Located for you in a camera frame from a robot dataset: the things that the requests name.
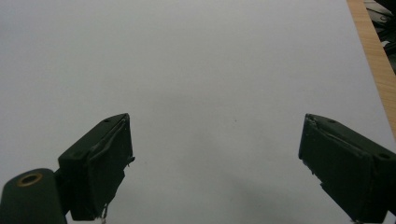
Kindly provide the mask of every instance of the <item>white surface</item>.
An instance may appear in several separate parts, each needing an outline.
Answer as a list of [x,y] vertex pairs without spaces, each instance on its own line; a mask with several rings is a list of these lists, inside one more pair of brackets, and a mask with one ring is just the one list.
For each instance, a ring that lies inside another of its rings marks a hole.
[[12,0],[0,17],[0,184],[128,112],[111,224],[349,223],[297,158],[304,114],[395,148],[345,0]]

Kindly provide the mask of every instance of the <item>round hole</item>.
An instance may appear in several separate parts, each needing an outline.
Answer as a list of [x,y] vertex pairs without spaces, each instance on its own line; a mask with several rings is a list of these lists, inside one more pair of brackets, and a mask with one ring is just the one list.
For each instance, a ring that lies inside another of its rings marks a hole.
[[25,175],[25,176],[21,177],[21,178],[18,180],[17,186],[18,186],[18,187],[28,187],[28,186],[31,186],[31,185],[37,183],[38,181],[40,181],[40,179],[41,179],[42,177],[43,177],[43,175],[40,174],[40,173]]
[[390,156],[385,154],[385,153],[379,153],[378,156],[383,158],[383,159],[389,159],[390,158]]

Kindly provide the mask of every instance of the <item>white table surface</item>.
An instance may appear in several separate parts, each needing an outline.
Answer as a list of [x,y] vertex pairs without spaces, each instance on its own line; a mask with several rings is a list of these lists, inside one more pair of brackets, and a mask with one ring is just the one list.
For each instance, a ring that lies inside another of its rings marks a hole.
[[349,223],[304,114],[395,148],[345,0],[0,2],[1,186],[124,112],[109,224]]

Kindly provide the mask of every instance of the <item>wooden surface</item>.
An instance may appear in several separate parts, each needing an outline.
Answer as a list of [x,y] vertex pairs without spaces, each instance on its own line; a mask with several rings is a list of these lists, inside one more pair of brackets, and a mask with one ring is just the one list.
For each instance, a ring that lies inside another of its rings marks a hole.
[[376,35],[363,0],[347,0],[347,3],[385,107],[393,136],[396,138],[396,76]]

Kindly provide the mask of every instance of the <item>black object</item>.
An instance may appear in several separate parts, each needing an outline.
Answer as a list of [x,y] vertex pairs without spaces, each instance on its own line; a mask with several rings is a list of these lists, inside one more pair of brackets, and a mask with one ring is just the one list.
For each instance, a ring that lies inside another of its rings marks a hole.
[[396,155],[339,122],[307,114],[299,158],[323,189],[359,222],[395,214]]
[[58,159],[60,169],[36,169],[4,187],[2,224],[64,224],[100,217],[115,197],[123,169],[134,160],[129,115],[104,119]]
[[396,12],[396,2],[394,0],[375,0],[379,5],[385,7],[391,13]]

